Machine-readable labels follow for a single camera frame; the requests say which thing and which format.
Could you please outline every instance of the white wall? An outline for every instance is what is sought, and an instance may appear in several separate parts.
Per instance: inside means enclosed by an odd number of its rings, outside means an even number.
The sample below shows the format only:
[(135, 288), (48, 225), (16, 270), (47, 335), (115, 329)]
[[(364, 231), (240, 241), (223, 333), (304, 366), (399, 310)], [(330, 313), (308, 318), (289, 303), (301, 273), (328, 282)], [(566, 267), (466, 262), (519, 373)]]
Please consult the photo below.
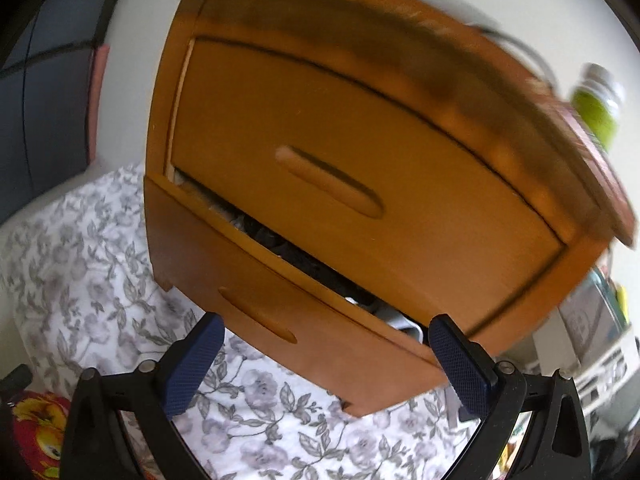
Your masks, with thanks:
[[(537, 49), (555, 70), (563, 96), (580, 67), (596, 62), (627, 90), (622, 126), (612, 162), (632, 202), (640, 207), (640, 54), (603, 0), (466, 0), (493, 16), (509, 32)], [(156, 69), (177, 0), (120, 0), (111, 23), (111, 54), (102, 100), (98, 152), (123, 162), (142, 158)], [(108, 132), (121, 132), (127, 151)], [(629, 291), (640, 326), (640, 253), (616, 248), (614, 276)]]

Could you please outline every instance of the green bottle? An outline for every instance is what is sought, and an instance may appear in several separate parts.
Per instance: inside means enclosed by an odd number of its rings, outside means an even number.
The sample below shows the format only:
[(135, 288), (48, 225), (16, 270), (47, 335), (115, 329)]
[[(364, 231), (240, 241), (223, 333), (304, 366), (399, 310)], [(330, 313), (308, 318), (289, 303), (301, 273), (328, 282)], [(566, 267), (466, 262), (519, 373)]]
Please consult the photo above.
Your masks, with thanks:
[(571, 97), (578, 115), (605, 150), (611, 146), (618, 129), (624, 101), (624, 87), (611, 72), (593, 63), (585, 65), (582, 81)]

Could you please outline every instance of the floral bedsheet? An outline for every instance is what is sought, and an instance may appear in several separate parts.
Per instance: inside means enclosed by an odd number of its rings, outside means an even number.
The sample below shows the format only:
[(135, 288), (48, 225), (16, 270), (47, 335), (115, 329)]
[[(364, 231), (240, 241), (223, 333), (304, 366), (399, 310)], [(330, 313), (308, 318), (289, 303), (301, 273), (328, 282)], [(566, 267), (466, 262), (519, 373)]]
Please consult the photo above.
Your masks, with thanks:
[[(18, 330), (57, 394), (70, 397), (84, 368), (120, 373), (160, 358), (202, 315), (179, 291), (154, 283), (143, 171), (122, 168), (66, 194), (0, 250), (0, 284)], [(140, 461), (160, 478), (134, 417), (126, 421)], [(475, 430), (449, 429), (442, 390), (350, 417), (329, 392), (229, 331), (174, 423), (214, 480), (438, 480)]]

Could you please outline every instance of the black clamp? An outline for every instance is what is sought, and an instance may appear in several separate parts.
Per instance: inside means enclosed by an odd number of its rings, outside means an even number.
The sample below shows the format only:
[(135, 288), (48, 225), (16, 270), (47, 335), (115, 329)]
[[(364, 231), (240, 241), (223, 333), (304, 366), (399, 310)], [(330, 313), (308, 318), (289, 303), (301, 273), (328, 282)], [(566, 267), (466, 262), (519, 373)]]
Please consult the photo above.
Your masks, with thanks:
[(136, 416), (166, 480), (208, 479), (171, 419), (187, 410), (224, 339), (222, 318), (207, 313), (157, 363), (105, 377), (95, 368), (84, 370), (66, 423), (61, 480), (144, 479), (121, 411)]
[[(486, 480), (511, 436), (518, 415), (532, 412), (508, 473), (512, 480), (586, 480), (589, 447), (575, 384), (520, 373), (497, 364), (446, 315), (429, 325), (429, 343), (463, 405), (482, 421), (446, 480)], [(224, 340), (222, 318), (205, 314), (190, 334), (156, 364), (101, 377), (88, 368), (74, 394), (60, 464), (61, 480), (142, 480), (120, 411), (133, 412), (167, 480), (207, 480), (171, 422), (183, 413)]]
[(451, 318), (429, 325), (429, 344), (462, 404), (480, 416), (473, 437), (443, 480), (490, 478), (520, 413), (532, 412), (524, 440), (507, 475), (511, 480), (588, 480), (587, 429), (574, 381), (520, 373), (494, 363)]

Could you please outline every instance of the drawer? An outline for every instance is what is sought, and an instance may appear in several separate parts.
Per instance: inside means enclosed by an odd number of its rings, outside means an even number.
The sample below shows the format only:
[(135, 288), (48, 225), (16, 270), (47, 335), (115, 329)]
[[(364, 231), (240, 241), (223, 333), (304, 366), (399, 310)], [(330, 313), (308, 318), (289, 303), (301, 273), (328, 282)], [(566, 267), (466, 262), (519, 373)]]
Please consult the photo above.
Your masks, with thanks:
[(353, 403), (351, 413), (365, 415), (442, 382), (438, 368), (268, 269), (148, 177), (145, 213), (156, 275), (220, 313), (261, 352)]
[(187, 64), (171, 163), (414, 319), (472, 330), (562, 249), (475, 156), (362, 85), (206, 39)]

